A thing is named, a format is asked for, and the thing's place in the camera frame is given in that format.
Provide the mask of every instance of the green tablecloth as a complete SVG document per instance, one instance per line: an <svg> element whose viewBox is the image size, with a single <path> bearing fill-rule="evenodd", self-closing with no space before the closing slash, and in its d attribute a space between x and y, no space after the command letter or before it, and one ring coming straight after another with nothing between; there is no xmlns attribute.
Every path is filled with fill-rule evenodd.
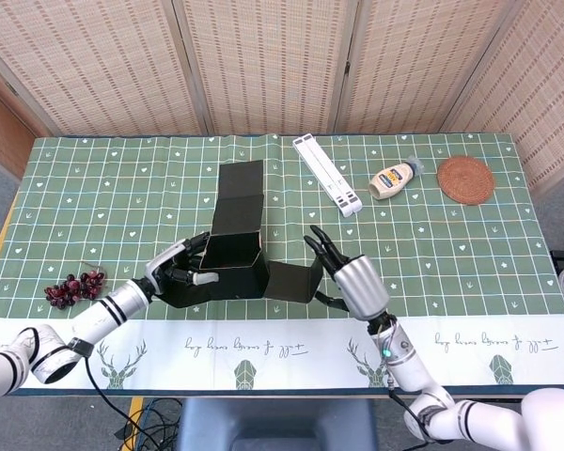
<svg viewBox="0 0 564 451"><path fill-rule="evenodd" d="M292 137L46 138L34 145L0 255L0 318L72 318L43 288L90 264L116 287L173 241L210 228L220 163L264 160L263 233L270 259L307 264L308 226L322 226L350 256L369 255L398 316L564 313L564 301L504 134L322 136L318 142L364 203L342 218L292 147ZM410 155L425 173L391 199L368 181ZM436 168L469 155L493 171L483 205L442 194ZM337 294L325 280L325 289ZM147 319L339 318L320 303L235 300L176 310L154 303Z"/></svg>

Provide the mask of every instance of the squeeze bottle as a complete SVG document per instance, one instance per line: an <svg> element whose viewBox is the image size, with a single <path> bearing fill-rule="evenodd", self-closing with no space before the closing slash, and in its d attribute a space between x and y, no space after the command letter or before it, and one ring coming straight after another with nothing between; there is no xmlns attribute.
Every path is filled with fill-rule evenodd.
<svg viewBox="0 0 564 451"><path fill-rule="evenodd" d="M401 191L408 181L423 171L422 162L416 157L409 157L405 162L387 167L376 174L369 182L368 191L375 199L387 199Z"/></svg>

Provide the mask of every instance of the round coaster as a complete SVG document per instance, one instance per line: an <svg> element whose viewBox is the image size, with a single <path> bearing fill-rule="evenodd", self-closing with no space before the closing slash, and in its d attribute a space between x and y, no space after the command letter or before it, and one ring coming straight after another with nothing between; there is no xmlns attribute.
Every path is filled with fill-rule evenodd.
<svg viewBox="0 0 564 451"><path fill-rule="evenodd" d="M443 193L456 202L478 205L486 201L495 187L493 174L476 158L459 156L446 159L436 175Z"/></svg>

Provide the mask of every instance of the red grapes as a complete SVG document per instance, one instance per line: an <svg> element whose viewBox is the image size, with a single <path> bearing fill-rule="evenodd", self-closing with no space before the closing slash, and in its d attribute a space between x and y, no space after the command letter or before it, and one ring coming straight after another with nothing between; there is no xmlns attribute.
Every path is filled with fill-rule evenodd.
<svg viewBox="0 0 564 451"><path fill-rule="evenodd" d="M94 301L102 290L102 282L104 281L104 272L95 270L82 272L79 280L73 274L68 274L67 278L60 284L44 289L46 293L46 301L52 307L60 310L71 307L82 299Z"/></svg>

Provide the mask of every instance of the robotic arm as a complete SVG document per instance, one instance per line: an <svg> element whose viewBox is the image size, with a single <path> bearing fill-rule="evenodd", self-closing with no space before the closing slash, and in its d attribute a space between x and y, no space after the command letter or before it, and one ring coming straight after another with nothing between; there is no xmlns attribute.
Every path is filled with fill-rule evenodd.
<svg viewBox="0 0 564 451"><path fill-rule="evenodd" d="M397 318L386 311L390 298L369 258L343 256L321 229L312 225L311 230L320 241L305 236L305 242L344 299L321 292L316 298L368 322L368 333L392 376L391 395L395 383L405 392L420 392L403 416L414 436L440 443L463 439L500 451L564 449L564 390L546 388L527 395L522 416L471 400L456 403L432 378Z"/></svg>
<svg viewBox="0 0 564 451"><path fill-rule="evenodd" d="M82 358L91 355L97 343L147 308L153 295L170 302L175 296L165 296L165 290L176 293L184 289L192 294L205 284L217 282L216 273L197 272L199 254L205 250L208 238L209 233L205 232L176 242L147 263L144 277L128 280L80 313L72 320L68 345L49 325L23 329L9 346L0 350L0 397L17 390L29 371L42 383L60 381ZM192 299L185 302L193 304Z"/></svg>

